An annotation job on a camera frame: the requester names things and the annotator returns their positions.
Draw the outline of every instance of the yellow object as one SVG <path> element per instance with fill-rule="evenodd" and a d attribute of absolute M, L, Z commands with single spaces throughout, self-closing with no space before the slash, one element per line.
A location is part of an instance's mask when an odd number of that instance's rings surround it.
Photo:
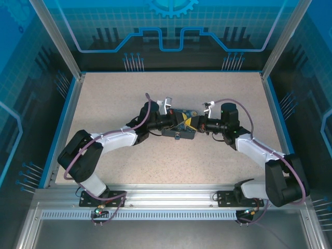
<path fill-rule="evenodd" d="M 188 127 L 192 128 L 193 130 L 197 131 L 196 128 L 194 128 L 194 127 L 192 127 L 192 126 L 190 125 L 190 123 L 191 123 L 191 118 L 188 118 L 187 115 L 184 114 L 184 113 L 182 113 L 182 116 L 183 116 L 183 120 L 185 121 L 185 126 L 188 126 Z"/>

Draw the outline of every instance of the black mounting plate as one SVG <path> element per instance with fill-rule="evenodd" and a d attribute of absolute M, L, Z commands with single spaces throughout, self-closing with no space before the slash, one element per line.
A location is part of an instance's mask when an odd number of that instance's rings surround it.
<path fill-rule="evenodd" d="M 110 191 L 108 194 L 108 198 L 111 198 L 113 196 L 118 196 L 122 193 L 125 193 L 125 191 Z M 121 202 L 122 198 L 117 198 L 109 203 L 106 204 L 106 207 L 108 208 L 117 208 Z M 96 208 L 99 206 L 102 202 L 99 200 L 96 200 L 95 198 L 91 197 L 88 193 L 85 191 L 82 191 L 81 198 L 79 200 L 79 206 L 82 208 Z"/>
<path fill-rule="evenodd" d="M 238 203 L 233 191 L 218 191 L 217 192 L 218 207 L 219 208 L 238 208 L 244 206 L 248 208 L 257 207 L 257 202 L 254 199 L 243 199 L 241 203 Z M 264 206 L 264 201 L 259 201 L 259 207 Z"/>

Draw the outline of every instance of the speckled tabletop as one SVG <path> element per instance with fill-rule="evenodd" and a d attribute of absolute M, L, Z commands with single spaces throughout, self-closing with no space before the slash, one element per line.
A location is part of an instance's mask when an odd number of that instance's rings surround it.
<path fill-rule="evenodd" d="M 87 73 L 68 141 L 81 129 L 99 133 L 124 126 L 140 113 L 147 101 L 145 92 L 155 101 L 169 96 L 173 108 L 196 110 L 199 115 L 204 102 L 236 99 L 252 116 L 255 137 L 281 150 L 258 73 Z M 245 112 L 238 109 L 241 125 L 250 130 Z M 216 105 L 212 117 L 219 115 Z M 56 183 L 74 184 L 64 180 L 63 173 L 60 167 Z M 233 184 L 264 178 L 264 170 L 247 156 L 201 133 L 179 141 L 151 135 L 140 145 L 105 154 L 96 173 L 108 184 Z"/>

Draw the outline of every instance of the blue border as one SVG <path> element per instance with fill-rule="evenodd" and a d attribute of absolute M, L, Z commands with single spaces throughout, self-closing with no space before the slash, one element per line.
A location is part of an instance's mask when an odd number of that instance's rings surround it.
<path fill-rule="evenodd" d="M 332 108 L 330 110 L 328 110 L 324 116 L 323 116 L 323 120 L 322 120 L 322 125 L 321 125 L 321 135 L 323 137 L 324 143 L 326 145 L 326 148 L 330 154 L 330 156 L 332 157 L 332 148 L 330 145 L 330 142 L 325 134 L 325 126 L 326 126 L 326 120 L 328 117 L 330 117 L 332 115 Z"/>
<path fill-rule="evenodd" d="M 63 105 L 63 108 L 62 108 L 62 112 L 61 112 L 61 116 L 60 116 L 60 119 L 59 119 L 59 122 L 58 122 L 56 133 L 54 134 L 53 142 L 52 142 L 52 145 L 51 145 L 51 148 L 50 148 L 50 152 L 48 153 L 48 156 L 47 156 L 47 160 L 46 160 L 46 163 L 45 163 L 43 174 L 41 175 L 41 179 L 40 179 L 38 188 L 44 188 L 44 184 L 45 184 L 46 179 L 47 179 L 48 171 L 51 167 L 51 161 L 52 161 L 52 158 L 53 158 L 53 155 L 54 155 L 54 151 L 56 149 L 56 145 L 57 145 L 57 142 L 58 142 L 58 139 L 59 139 L 60 131 L 61 131 L 62 126 L 63 126 L 64 117 L 66 116 L 68 106 L 69 106 L 69 102 L 70 102 L 70 99 L 71 99 L 72 94 L 73 94 L 75 81 L 76 81 L 76 79 L 75 79 L 75 77 L 73 77 L 73 80 L 71 82 L 71 86 L 70 86 L 68 94 L 67 94 L 66 101 L 64 102 L 64 105 Z"/>
<path fill-rule="evenodd" d="M 17 147 L 19 146 L 20 140 L 23 135 L 23 127 L 22 127 L 22 122 L 21 122 L 21 117 L 12 109 L 10 109 L 5 103 L 0 101 L 0 108 L 3 108 L 5 111 L 7 111 L 14 119 L 16 119 L 17 126 L 19 128 L 19 134 L 16 137 L 15 143 L 11 149 L 11 152 L 9 154 L 9 157 L 6 161 L 6 164 L 4 166 L 4 169 L 2 170 L 2 173 L 0 175 L 0 188 L 2 186 L 2 183 L 4 182 L 5 176 L 8 172 L 9 166 L 11 164 L 12 158 L 14 157 L 14 154 L 16 152 Z"/>
<path fill-rule="evenodd" d="M 282 131 L 285 135 L 286 144 L 288 146 L 289 153 L 293 154 L 294 153 L 294 148 L 293 148 L 293 145 L 292 145 L 292 142 L 291 142 L 291 138 L 289 137 L 289 133 L 288 133 L 288 130 L 287 130 L 287 127 L 286 127 L 286 123 L 285 123 L 284 117 L 282 116 L 280 105 L 279 105 L 278 99 L 276 98 L 276 93 L 275 93 L 274 87 L 272 85 L 272 81 L 271 81 L 270 76 L 267 78 L 267 82 L 269 84 L 269 88 L 270 88 L 270 91 L 271 91 L 271 95 L 272 95 L 272 98 L 273 98 L 274 105 L 276 107 L 276 112 L 277 112 L 279 120 L 280 120 Z"/>
<path fill-rule="evenodd" d="M 261 70 L 243 70 L 243 71 L 225 71 L 225 70 L 187 70 L 187 71 L 113 71 L 113 72 L 105 72 L 105 71 L 83 71 L 83 74 L 86 73 L 205 73 L 205 72 L 217 72 L 217 73 L 261 73 Z"/>
<path fill-rule="evenodd" d="M 143 36 L 143 32 L 144 31 L 157 31 L 158 32 L 158 37 L 159 37 L 159 49 L 160 51 L 163 51 L 163 52 L 180 52 L 183 50 L 183 47 L 184 47 L 184 32 L 187 31 L 187 30 L 195 30 L 195 31 L 199 31 L 199 35 L 200 36 L 210 36 L 212 37 L 218 44 L 219 46 L 221 46 L 226 52 L 262 52 L 265 50 L 265 48 L 267 47 L 268 45 L 268 42 L 273 34 L 273 31 L 279 21 L 279 18 L 287 4 L 287 1 L 288 0 L 284 0 L 284 3 L 283 5 L 281 6 L 279 12 L 278 12 L 278 15 L 277 17 L 275 18 L 275 21 L 271 27 L 271 30 L 268 34 L 268 36 L 266 37 L 266 40 L 262 46 L 261 49 L 230 49 L 230 48 L 227 48 L 226 45 L 216 36 L 215 33 L 213 32 L 205 32 L 204 31 L 204 27 L 201 27 L 201 26 L 190 26 L 190 27 L 183 27 L 180 31 L 180 38 L 179 38 L 179 41 L 180 41 L 180 45 L 179 45 L 179 48 L 164 48 L 163 47 L 163 40 L 162 40 L 162 30 L 159 28 L 159 27 L 140 27 L 139 28 L 139 32 L 138 33 L 130 33 L 128 34 L 124 40 L 115 48 L 115 49 L 96 49 L 96 50 L 82 50 L 75 35 L 74 35 L 74 32 L 60 6 L 60 3 L 58 0 L 56 0 L 56 5 L 59 9 L 59 12 L 65 22 L 65 25 L 67 26 L 67 29 L 75 43 L 75 46 L 77 48 L 77 50 L 81 53 L 116 53 L 118 52 L 125 44 L 126 42 L 131 38 L 131 37 L 137 37 L 137 36 Z"/>
<path fill-rule="evenodd" d="M 245 73 L 246 72 L 247 73 L 259 72 L 259 73 L 261 73 L 261 71 L 221 71 L 221 70 L 215 70 L 215 71 L 147 71 L 147 72 L 151 72 L 151 73 L 153 73 L 153 72 L 225 72 L 225 73 L 228 73 L 228 72 L 245 72 Z M 82 72 L 82 73 L 101 73 L 101 72 Z M 127 72 L 108 72 L 108 73 L 127 73 Z M 54 139 L 53 139 L 53 142 L 52 142 L 52 145 L 51 145 L 51 148 L 50 148 L 50 152 L 49 152 L 47 160 L 46 160 L 45 168 L 44 168 L 44 171 L 43 171 L 43 175 L 41 176 L 41 180 L 40 180 L 38 188 L 43 188 L 44 183 L 46 181 L 47 174 L 48 174 L 48 171 L 50 169 L 52 157 L 53 157 L 53 154 L 54 154 L 54 151 L 55 151 L 55 148 L 56 148 L 56 144 L 58 142 L 59 134 L 60 134 L 60 131 L 62 129 L 64 117 L 67 113 L 69 102 L 70 102 L 71 96 L 73 94 L 75 81 L 76 81 L 76 79 L 73 78 L 72 83 L 71 83 L 71 87 L 70 87 L 68 95 L 67 95 L 67 99 L 66 99 L 66 101 L 64 103 L 64 106 L 63 106 L 63 109 L 62 109 L 62 113 L 61 113 L 61 116 L 60 116 L 60 119 L 59 119 L 58 127 L 57 127 L 56 133 L 54 135 Z M 273 98 L 274 105 L 276 107 L 278 118 L 279 118 L 280 123 L 281 123 L 282 131 L 285 135 L 285 139 L 286 139 L 286 143 L 287 143 L 287 146 L 288 146 L 289 153 L 292 154 L 292 153 L 294 153 L 294 148 L 293 148 L 293 145 L 292 145 L 292 142 L 291 142 L 291 138 L 289 137 L 289 133 L 288 133 L 288 130 L 287 130 L 287 127 L 286 127 L 286 123 L 285 123 L 285 120 L 282 116 L 281 109 L 280 109 L 280 106 L 279 106 L 279 102 L 276 98 L 276 93 L 275 93 L 274 87 L 272 85 L 272 81 L 270 79 L 270 76 L 268 77 L 267 82 L 268 82 L 268 85 L 269 85 L 269 88 L 270 88 L 270 91 L 271 91 L 271 95 L 272 95 L 272 98 Z"/>

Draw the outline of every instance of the glass panel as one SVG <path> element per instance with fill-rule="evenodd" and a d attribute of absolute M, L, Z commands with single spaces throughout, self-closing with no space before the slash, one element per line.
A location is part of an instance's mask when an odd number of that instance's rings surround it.
<path fill-rule="evenodd" d="M 0 244 L 14 248 L 73 75 L 29 1 L 0 1 L 0 32 Z"/>
<path fill-rule="evenodd" d="M 332 198 L 332 2 L 312 1 L 270 77 L 312 199 Z M 316 209 L 332 224 L 325 200 Z M 326 231 L 332 238 L 331 231 Z"/>
<path fill-rule="evenodd" d="M 46 0 L 83 71 L 261 70 L 298 0 Z"/>

